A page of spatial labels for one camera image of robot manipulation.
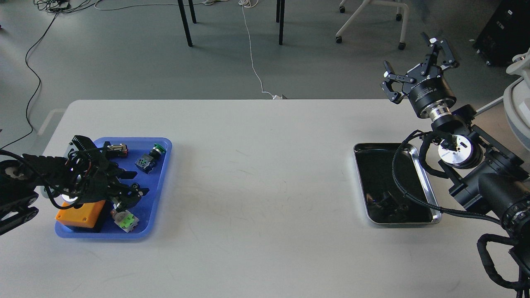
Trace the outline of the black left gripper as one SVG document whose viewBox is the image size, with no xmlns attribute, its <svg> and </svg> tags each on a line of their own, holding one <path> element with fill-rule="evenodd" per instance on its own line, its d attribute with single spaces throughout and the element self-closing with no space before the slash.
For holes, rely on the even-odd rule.
<svg viewBox="0 0 530 298">
<path fill-rule="evenodd" d="M 99 202 L 108 198 L 108 186 L 112 185 L 112 203 L 114 209 L 129 209 L 140 202 L 142 196 L 149 192 L 149 188 L 142 188 L 138 192 L 131 190 L 130 185 L 121 183 L 122 180 L 134 179 L 136 171 L 125 171 L 112 163 L 110 168 L 87 171 L 75 170 L 75 205 Z"/>
</svg>

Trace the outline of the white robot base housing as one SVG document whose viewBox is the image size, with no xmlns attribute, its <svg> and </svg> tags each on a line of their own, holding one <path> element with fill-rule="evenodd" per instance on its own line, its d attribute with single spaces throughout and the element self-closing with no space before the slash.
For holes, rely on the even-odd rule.
<svg viewBox="0 0 530 298">
<path fill-rule="evenodd" d="M 508 124 L 526 150 L 530 149 L 530 50 L 513 56 L 506 68 L 508 75 L 518 78 L 506 87 L 503 96 L 485 104 L 476 115 L 503 104 Z"/>
</svg>

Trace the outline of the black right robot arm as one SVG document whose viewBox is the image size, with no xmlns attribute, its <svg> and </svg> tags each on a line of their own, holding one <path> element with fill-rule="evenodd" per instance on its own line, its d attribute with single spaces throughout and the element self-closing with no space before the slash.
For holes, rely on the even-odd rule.
<svg viewBox="0 0 530 298">
<path fill-rule="evenodd" d="M 423 34 L 429 51 L 424 60 L 404 75 L 394 73 L 384 61 L 382 90 L 388 99 L 399 104 L 409 99 L 416 116 L 431 119 L 430 132 L 415 130 L 397 148 L 392 164 L 392 178 L 405 198 L 440 211 L 470 219 L 483 219 L 500 225 L 507 236 L 483 234 L 477 249 L 489 278 L 501 287 L 514 290 L 518 298 L 529 296 L 529 188 L 524 181 L 529 173 L 515 153 L 472 124 L 478 114 L 469 104 L 455 111 L 450 108 L 456 96 L 443 78 L 443 72 L 458 67 L 445 39 Z M 412 139 L 420 137 L 419 163 L 429 174 L 449 179 L 449 194 L 464 208 L 459 211 L 432 205 L 416 198 L 401 184 L 396 174 L 400 151 Z M 519 268 L 518 281 L 505 280 L 496 270 L 487 250 L 489 242 L 511 246 L 509 254 Z"/>
</svg>

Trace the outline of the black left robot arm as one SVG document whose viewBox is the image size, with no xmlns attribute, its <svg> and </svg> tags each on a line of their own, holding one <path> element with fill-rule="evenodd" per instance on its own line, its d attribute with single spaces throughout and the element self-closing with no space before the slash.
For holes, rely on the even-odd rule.
<svg viewBox="0 0 530 298">
<path fill-rule="evenodd" d="M 64 156 L 16 155 L 2 150 L 8 160 L 1 162 L 1 233 L 30 221 L 38 214 L 35 189 L 44 188 L 55 208 L 66 211 L 89 203 L 111 202 L 116 212 L 134 207 L 149 189 L 138 183 L 127 185 L 137 172 L 126 171 L 110 159 L 126 156 L 126 145 L 105 142 L 97 147 L 85 136 L 76 135 L 72 149 Z"/>
</svg>

